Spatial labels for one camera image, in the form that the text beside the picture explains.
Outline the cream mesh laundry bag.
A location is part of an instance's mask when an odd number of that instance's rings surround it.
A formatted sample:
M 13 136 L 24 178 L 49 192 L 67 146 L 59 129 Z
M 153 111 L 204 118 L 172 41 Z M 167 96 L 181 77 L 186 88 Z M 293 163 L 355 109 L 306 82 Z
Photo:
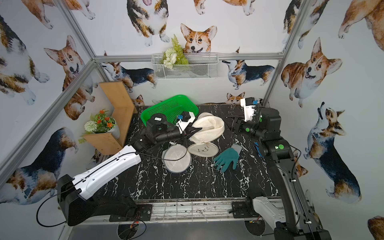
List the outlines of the cream mesh laundry bag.
M 188 147 L 188 152 L 204 158 L 214 157 L 219 152 L 219 148 L 213 141 L 225 131 L 225 123 L 222 118 L 204 112 L 198 116 L 193 127 L 201 128 L 201 130 L 189 138 L 193 144 Z

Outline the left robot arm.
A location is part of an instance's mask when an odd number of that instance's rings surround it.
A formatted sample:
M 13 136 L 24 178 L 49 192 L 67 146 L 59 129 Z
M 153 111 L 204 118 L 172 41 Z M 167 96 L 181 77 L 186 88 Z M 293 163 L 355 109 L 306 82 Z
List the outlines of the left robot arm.
M 154 114 L 140 135 L 117 154 L 75 177 L 61 177 L 58 180 L 57 200 L 67 225 L 73 227 L 101 215 L 133 215 L 137 206 L 130 197 L 96 200 L 94 194 L 114 177 L 139 164 L 141 156 L 147 155 L 147 151 L 155 145 L 185 140 L 200 131 L 200 128 L 193 127 L 195 119 L 194 113 L 182 112 L 173 125 L 164 114 Z

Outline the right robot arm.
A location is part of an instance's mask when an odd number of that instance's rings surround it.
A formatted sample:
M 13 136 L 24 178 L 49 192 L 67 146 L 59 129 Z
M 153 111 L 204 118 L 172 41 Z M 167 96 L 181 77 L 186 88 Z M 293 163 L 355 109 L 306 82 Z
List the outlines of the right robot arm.
M 308 205 L 296 169 L 291 145 L 281 137 L 281 117 L 272 108 L 245 106 L 244 116 L 235 117 L 231 131 L 255 143 L 267 163 L 270 178 L 284 206 L 280 213 L 267 198 L 253 199 L 253 208 L 274 229 L 276 240 L 329 240 L 330 233 L 316 221 Z

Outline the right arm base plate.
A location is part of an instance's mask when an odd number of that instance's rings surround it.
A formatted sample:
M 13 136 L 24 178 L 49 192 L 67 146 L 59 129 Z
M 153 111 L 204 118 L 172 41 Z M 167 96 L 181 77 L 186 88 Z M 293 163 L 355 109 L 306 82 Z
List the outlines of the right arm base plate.
M 235 219 L 257 218 L 259 215 L 246 202 L 232 202 L 229 213 Z

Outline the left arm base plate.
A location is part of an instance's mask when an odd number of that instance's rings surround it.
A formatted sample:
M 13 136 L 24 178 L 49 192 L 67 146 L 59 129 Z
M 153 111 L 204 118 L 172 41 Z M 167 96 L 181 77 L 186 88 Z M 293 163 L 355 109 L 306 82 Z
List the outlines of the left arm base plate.
M 110 215 L 109 222 L 130 222 L 138 220 L 147 222 L 151 219 L 152 210 L 152 204 L 139 204 L 134 209 L 130 209 L 126 214 Z

